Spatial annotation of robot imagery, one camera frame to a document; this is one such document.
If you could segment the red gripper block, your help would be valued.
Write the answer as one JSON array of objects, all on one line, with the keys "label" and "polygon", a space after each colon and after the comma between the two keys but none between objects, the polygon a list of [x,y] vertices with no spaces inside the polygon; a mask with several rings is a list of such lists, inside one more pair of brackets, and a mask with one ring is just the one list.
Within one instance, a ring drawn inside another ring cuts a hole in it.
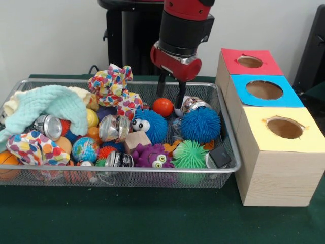
[{"label": "red gripper block", "polygon": [[160,49],[156,42],[150,52],[151,61],[163,70],[160,71],[156,94],[163,96],[165,90],[165,79],[167,72],[172,74],[179,83],[179,93],[176,96],[174,104],[175,109],[182,107],[183,99],[186,92],[186,82],[194,80],[202,67],[202,61],[196,55],[189,58],[182,58],[167,54]]}]

